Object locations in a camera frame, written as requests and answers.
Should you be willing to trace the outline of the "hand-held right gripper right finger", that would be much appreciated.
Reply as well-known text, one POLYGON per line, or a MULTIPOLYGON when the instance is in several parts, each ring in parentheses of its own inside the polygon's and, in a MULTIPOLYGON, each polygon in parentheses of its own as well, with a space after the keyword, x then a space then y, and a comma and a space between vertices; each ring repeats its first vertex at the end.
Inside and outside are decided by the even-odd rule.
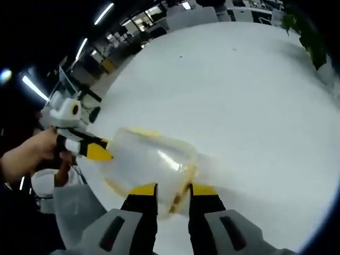
POLYGON ((194 254, 291 254, 265 241, 262 230, 233 209, 226 209, 209 185, 189 184, 188 230, 194 254))

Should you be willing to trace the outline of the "person's left hand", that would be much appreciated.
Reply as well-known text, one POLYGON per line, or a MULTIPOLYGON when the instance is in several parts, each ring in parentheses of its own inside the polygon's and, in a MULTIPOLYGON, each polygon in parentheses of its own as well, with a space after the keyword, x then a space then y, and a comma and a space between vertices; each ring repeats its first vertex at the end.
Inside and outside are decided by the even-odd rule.
POLYGON ((52 127, 30 137, 1 157, 1 183, 13 183, 29 174, 43 160, 56 157, 58 134, 52 127))

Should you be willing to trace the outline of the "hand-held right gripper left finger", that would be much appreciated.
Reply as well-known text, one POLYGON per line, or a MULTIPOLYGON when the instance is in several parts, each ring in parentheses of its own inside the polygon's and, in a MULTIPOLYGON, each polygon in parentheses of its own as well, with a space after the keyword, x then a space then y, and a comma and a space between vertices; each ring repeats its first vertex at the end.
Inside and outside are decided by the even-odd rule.
POLYGON ((88 185, 56 188, 57 226, 64 250, 54 254, 152 254, 157 234, 156 183, 130 191, 120 209, 106 210, 88 185))

